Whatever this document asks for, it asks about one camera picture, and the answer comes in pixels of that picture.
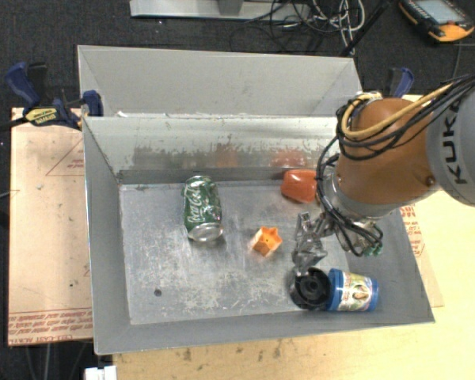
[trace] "device screen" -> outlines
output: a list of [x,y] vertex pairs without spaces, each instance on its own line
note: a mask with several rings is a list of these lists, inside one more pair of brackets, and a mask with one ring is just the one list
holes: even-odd
[[439,24],[446,24],[448,21],[465,20],[461,14],[452,9],[443,0],[417,0],[416,4]]

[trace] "blue clamp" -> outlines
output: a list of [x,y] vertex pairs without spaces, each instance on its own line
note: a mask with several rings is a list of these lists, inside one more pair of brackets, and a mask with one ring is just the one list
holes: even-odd
[[406,67],[389,69],[389,78],[387,80],[384,96],[403,97],[408,94],[414,82],[413,73]]
[[[73,114],[67,103],[55,98],[51,106],[39,106],[40,97],[28,78],[26,63],[19,62],[12,66],[5,77],[7,85],[18,96],[23,97],[28,107],[23,109],[23,118],[37,127],[59,125],[74,129],[81,129],[81,117]],[[83,93],[82,99],[77,102],[83,105],[82,116],[103,116],[104,108],[101,97],[95,90]]]

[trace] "orange device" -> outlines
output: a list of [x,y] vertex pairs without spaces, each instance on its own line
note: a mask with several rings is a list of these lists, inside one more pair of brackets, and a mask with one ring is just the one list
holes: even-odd
[[403,14],[424,35],[439,42],[454,42],[475,29],[471,18],[450,0],[400,0]]

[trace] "blue cylinder can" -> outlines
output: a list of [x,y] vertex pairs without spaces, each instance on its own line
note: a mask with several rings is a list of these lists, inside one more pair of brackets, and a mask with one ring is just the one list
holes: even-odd
[[332,268],[328,311],[373,311],[378,302],[378,282],[371,277]]

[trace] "yellow cable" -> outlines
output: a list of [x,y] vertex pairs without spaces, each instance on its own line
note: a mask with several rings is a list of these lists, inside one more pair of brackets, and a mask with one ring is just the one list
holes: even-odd
[[402,110],[396,112],[395,114],[386,118],[385,120],[380,121],[379,123],[376,123],[375,125],[372,125],[371,127],[368,127],[361,131],[350,131],[350,129],[348,128],[348,118],[350,118],[350,115],[352,114],[352,111],[354,110],[355,105],[358,103],[359,99],[363,98],[364,96],[370,96],[370,97],[366,97],[366,99],[376,97],[376,95],[374,95],[373,93],[362,94],[358,96],[345,110],[343,117],[341,119],[341,130],[344,136],[350,139],[369,138],[370,136],[376,134],[377,132],[380,132],[382,129],[393,124],[394,122],[399,120],[402,116],[408,114],[415,108],[420,108],[420,106],[423,105],[424,103],[427,103],[433,98],[438,97],[440,94],[444,93],[451,86],[452,86],[452,83],[449,83],[448,85],[444,85],[438,88],[434,92],[431,92],[429,94],[426,94],[425,96],[422,96],[419,100],[414,101],[413,103],[404,107]]

